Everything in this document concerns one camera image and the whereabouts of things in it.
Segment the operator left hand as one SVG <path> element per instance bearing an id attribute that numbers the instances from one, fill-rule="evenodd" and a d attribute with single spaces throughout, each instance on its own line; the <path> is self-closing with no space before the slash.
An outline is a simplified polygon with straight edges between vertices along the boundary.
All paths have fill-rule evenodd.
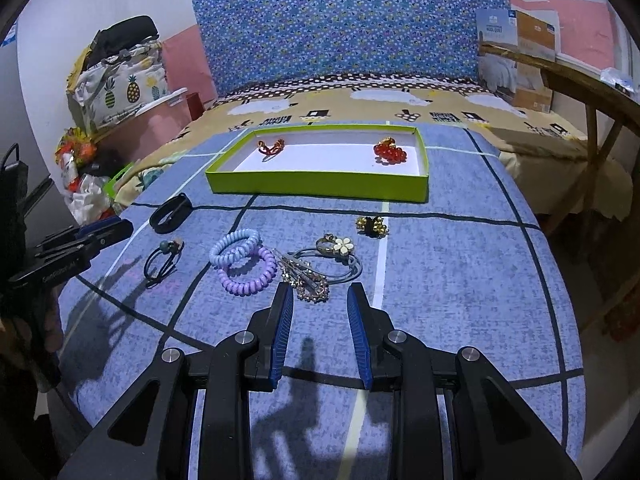
<path id="1" fill-rule="evenodd" d="M 1 356 L 27 370 L 40 392 L 61 380 L 56 352 L 64 339 L 58 296 L 63 285 L 1 299 Z"/>

